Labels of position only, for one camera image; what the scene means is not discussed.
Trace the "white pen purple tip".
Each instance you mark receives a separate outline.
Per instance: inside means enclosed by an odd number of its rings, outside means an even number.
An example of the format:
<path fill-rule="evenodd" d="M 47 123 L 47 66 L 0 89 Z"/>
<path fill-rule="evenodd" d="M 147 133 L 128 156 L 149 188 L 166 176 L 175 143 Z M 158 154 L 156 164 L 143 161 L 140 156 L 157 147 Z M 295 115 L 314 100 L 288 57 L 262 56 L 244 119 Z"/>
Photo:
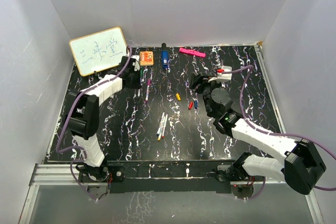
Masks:
<path fill-rule="evenodd" d="M 147 88 L 146 88 L 146 96 L 145 96 L 145 103 L 148 102 L 148 99 L 149 99 L 149 92 L 150 92 L 150 85 L 147 85 Z"/>

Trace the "yellow pen cap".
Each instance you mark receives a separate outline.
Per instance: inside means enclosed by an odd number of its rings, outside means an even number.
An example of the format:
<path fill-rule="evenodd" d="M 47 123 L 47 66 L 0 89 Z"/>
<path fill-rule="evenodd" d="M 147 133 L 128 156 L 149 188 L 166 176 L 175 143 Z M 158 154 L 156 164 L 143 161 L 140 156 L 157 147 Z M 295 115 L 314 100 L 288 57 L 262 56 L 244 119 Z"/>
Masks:
<path fill-rule="evenodd" d="M 177 98 L 178 101 L 181 100 L 181 97 L 180 97 L 180 95 L 178 93 L 176 94 L 176 98 Z"/>

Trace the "white pen blue tip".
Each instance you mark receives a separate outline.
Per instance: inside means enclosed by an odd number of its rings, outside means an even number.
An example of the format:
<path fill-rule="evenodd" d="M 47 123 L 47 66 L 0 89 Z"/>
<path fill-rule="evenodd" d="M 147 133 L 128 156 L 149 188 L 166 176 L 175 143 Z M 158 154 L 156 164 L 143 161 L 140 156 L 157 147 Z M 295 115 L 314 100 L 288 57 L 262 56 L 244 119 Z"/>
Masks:
<path fill-rule="evenodd" d="M 160 132 L 161 132 L 161 127 L 162 127 L 162 123 L 163 123 L 163 119 L 165 117 L 165 112 L 162 113 L 161 119 L 160 119 L 160 123 L 159 123 L 159 127 L 158 130 L 156 132 L 156 135 L 159 136 Z"/>

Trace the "white pen yellow tip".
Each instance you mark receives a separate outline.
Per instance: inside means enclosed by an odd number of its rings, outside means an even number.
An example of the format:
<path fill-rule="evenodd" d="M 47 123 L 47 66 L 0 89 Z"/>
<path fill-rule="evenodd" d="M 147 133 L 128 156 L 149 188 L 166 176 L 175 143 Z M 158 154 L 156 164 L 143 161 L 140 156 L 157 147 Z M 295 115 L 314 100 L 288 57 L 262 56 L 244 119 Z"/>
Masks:
<path fill-rule="evenodd" d="M 160 128 L 159 128 L 159 134 L 158 134 L 158 137 L 157 137 L 157 141 L 160 141 L 160 140 L 161 140 L 162 133 L 163 133 L 163 126 L 164 126 L 164 122 L 165 122 L 166 116 L 167 116 L 167 115 L 164 114 L 163 119 L 162 119 L 162 121 L 161 121 L 161 125 L 160 125 Z"/>

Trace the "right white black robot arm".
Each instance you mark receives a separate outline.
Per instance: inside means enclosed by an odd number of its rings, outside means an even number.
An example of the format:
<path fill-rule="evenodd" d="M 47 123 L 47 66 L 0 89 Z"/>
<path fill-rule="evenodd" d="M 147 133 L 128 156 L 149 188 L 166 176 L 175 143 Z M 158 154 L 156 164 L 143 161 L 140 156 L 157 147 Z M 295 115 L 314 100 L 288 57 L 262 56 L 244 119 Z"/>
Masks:
<path fill-rule="evenodd" d="M 190 89 L 202 95 L 207 116 L 214 119 L 213 124 L 220 133 L 251 144 L 269 156 L 244 152 L 229 168 L 217 169 L 219 178 L 235 181 L 269 177 L 286 182 L 300 194 L 309 194 L 327 170 L 316 146 L 303 137 L 276 135 L 252 124 L 233 107 L 229 93 L 222 87 L 224 81 L 224 76 L 192 73 Z"/>

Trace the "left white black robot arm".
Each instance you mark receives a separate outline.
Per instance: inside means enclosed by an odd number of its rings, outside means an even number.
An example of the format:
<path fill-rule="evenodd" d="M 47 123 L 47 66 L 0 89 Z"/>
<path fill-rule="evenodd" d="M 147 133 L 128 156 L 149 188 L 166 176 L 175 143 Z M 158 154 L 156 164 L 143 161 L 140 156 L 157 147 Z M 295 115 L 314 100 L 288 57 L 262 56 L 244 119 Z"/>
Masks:
<path fill-rule="evenodd" d="M 103 151 L 100 148 L 97 130 L 99 127 L 99 108 L 111 96 L 123 88 L 141 88 L 140 56 L 123 56 L 116 70 L 111 70 L 96 84 L 82 90 L 70 116 L 67 129 L 83 154 L 83 162 L 91 166 L 90 175 L 96 181 L 108 177 L 108 168 L 102 165 Z"/>

